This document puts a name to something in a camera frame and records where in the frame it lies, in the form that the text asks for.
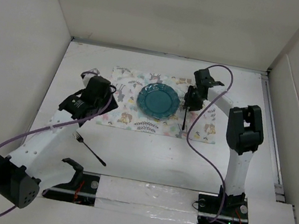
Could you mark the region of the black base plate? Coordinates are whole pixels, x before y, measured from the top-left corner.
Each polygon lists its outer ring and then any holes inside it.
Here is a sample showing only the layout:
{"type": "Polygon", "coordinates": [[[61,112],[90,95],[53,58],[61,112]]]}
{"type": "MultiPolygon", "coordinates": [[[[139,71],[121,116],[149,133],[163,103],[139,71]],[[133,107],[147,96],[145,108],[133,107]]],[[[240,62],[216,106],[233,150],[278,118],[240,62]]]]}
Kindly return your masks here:
{"type": "Polygon", "coordinates": [[[197,210],[197,224],[249,224],[248,203],[243,201],[233,206],[223,206],[220,214],[221,198],[217,195],[199,193],[193,208],[197,210]]]}
{"type": "Polygon", "coordinates": [[[94,206],[99,182],[99,174],[84,173],[82,180],[77,186],[71,186],[70,183],[57,185],[44,190],[42,197],[56,201],[71,202],[77,205],[94,206]]]}

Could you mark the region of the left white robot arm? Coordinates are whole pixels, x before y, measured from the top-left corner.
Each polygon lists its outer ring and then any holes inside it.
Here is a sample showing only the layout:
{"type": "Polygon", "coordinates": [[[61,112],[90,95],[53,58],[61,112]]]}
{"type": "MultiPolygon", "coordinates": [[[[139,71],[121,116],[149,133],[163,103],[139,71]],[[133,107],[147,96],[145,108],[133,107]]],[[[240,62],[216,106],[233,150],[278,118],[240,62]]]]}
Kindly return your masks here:
{"type": "Polygon", "coordinates": [[[94,71],[82,75],[84,88],[58,106],[47,127],[34,133],[8,156],[0,155],[0,195],[17,208],[24,208],[44,190],[57,185],[77,188],[83,166],[67,157],[54,161],[52,152],[72,137],[85,121],[118,107],[116,87],[94,71]]]}

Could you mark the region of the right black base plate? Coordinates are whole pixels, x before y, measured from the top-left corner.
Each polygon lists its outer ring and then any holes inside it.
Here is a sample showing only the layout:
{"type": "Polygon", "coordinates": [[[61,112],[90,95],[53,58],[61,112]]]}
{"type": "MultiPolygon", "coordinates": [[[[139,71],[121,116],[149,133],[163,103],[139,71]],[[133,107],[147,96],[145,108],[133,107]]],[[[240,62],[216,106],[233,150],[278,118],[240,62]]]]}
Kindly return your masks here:
{"type": "Polygon", "coordinates": [[[243,201],[233,206],[223,206],[220,214],[221,198],[217,195],[199,193],[193,208],[197,210],[197,224],[249,224],[248,203],[243,201]]]}

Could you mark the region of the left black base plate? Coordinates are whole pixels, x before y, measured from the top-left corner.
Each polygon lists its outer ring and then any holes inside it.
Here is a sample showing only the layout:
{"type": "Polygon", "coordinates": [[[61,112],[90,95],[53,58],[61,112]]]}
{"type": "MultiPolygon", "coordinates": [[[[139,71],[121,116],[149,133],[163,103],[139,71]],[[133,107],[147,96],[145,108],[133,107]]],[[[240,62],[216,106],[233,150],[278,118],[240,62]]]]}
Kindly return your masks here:
{"type": "Polygon", "coordinates": [[[77,205],[94,206],[99,182],[99,174],[84,173],[82,180],[77,186],[71,186],[70,183],[57,185],[44,190],[42,197],[56,201],[71,202],[77,205]]]}

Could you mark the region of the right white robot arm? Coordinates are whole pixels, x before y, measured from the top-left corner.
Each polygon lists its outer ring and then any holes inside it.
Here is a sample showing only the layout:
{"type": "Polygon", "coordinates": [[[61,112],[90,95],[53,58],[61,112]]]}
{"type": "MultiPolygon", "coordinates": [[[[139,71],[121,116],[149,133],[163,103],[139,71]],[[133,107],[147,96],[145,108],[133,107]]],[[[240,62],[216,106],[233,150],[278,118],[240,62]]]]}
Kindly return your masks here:
{"type": "Polygon", "coordinates": [[[209,68],[194,72],[194,86],[188,88],[184,97],[186,111],[205,113],[210,105],[204,107],[203,102],[210,101],[227,117],[226,142],[230,149],[230,157],[225,177],[221,177],[222,186],[216,199],[216,208],[221,214],[235,211],[237,205],[245,200],[245,179],[249,163],[263,143],[264,132],[262,110],[257,105],[247,105],[238,95],[231,92],[233,78],[225,87],[215,81],[209,68]]]}

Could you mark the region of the black fork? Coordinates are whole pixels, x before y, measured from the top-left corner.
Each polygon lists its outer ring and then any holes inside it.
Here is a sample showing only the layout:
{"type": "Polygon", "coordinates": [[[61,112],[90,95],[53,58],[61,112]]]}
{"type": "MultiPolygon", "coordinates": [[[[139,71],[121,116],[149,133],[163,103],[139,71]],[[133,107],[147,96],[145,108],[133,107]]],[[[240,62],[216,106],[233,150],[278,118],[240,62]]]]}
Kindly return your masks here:
{"type": "Polygon", "coordinates": [[[97,160],[100,162],[100,164],[104,167],[107,166],[107,164],[105,163],[104,160],[102,160],[90,147],[89,145],[87,145],[83,139],[83,137],[77,132],[73,132],[73,136],[74,138],[79,142],[79,143],[82,143],[92,154],[93,156],[95,156],[95,158],[97,158],[97,160]]]}

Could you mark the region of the black spoon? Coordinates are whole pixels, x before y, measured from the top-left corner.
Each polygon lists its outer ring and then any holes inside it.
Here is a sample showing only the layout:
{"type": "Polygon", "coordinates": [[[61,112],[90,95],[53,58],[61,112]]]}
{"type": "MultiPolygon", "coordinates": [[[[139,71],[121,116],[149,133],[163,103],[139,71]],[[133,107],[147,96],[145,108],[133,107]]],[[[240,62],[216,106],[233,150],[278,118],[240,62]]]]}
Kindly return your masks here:
{"type": "Polygon", "coordinates": [[[183,120],[183,124],[182,124],[182,127],[181,127],[182,131],[184,131],[185,127],[186,127],[187,114],[188,114],[188,107],[185,107],[185,110],[184,110],[184,120],[183,120]]]}

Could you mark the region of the teal scalloped plate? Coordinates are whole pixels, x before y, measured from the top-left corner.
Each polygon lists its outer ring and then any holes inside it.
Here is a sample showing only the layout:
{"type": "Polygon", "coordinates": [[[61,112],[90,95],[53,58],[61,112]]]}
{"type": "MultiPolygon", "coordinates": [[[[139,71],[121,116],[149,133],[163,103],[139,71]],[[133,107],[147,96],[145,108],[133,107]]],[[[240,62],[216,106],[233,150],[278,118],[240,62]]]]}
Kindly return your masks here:
{"type": "Polygon", "coordinates": [[[163,83],[150,83],[142,87],[136,102],[144,115],[160,120],[174,115],[180,106],[177,92],[163,83]]]}

